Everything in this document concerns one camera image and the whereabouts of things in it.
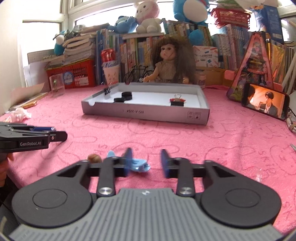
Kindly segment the left hand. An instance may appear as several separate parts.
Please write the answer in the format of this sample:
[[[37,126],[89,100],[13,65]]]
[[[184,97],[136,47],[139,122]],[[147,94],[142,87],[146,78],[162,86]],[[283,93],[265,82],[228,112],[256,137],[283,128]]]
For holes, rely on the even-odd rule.
[[[6,181],[7,171],[9,169],[9,161],[13,161],[14,156],[12,153],[8,154],[6,159],[1,161],[0,164],[0,187],[3,187]]]

